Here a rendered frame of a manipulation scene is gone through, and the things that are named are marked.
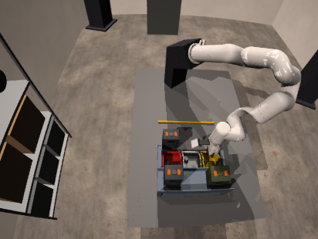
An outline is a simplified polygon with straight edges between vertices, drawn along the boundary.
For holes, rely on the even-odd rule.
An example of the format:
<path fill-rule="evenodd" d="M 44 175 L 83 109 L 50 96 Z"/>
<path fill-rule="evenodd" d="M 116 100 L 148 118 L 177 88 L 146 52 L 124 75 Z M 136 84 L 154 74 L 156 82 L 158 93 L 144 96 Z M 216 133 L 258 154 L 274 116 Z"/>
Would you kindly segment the yellow bin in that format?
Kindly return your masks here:
<path fill-rule="evenodd" d="M 210 155 L 208 154 L 205 155 L 206 152 L 207 151 L 200 151 L 201 167 L 221 166 L 219 155 L 214 155 L 213 157 L 210 157 Z M 207 160 L 206 163 L 204 163 L 204 157 Z"/>

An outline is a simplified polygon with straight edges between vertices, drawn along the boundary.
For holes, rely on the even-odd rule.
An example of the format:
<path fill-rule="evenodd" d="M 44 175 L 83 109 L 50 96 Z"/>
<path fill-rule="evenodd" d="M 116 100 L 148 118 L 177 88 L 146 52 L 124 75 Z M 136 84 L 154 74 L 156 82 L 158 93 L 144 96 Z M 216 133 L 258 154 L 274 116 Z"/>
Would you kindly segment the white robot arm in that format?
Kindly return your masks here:
<path fill-rule="evenodd" d="M 301 83 L 301 72 L 292 66 L 288 56 L 277 49 L 258 47 L 241 48 L 233 44 L 205 45 L 206 40 L 194 43 L 188 50 L 188 57 L 194 64 L 201 62 L 223 62 L 237 66 L 271 69 L 276 80 L 281 84 L 280 91 L 273 93 L 255 107 L 242 107 L 228 115 L 226 122 L 215 127 L 209 140 L 199 138 L 191 141 L 193 149 L 201 145 L 212 145 L 220 148 L 225 140 L 241 142 L 245 131 L 241 117 L 250 114 L 258 123 L 266 123 L 283 111 L 291 110 L 296 102 Z M 201 44 L 202 43 L 202 44 Z M 240 57 L 241 56 L 241 57 Z M 263 67 L 263 68 L 262 68 Z M 287 86 L 288 85 L 288 86 Z"/>

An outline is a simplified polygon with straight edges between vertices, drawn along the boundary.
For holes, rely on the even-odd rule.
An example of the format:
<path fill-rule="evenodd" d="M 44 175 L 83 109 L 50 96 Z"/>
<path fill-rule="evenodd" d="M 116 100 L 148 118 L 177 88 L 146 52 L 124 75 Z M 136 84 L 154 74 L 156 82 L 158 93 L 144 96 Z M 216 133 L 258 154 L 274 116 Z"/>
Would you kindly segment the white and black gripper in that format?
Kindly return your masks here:
<path fill-rule="evenodd" d="M 210 142 L 210 145 L 207 146 L 207 149 L 206 149 L 206 154 L 210 155 L 211 157 L 213 157 L 214 155 L 217 155 L 218 152 L 220 151 L 221 149 L 221 146 L 220 148 L 217 148 L 216 146 L 212 145 L 211 142 Z"/>

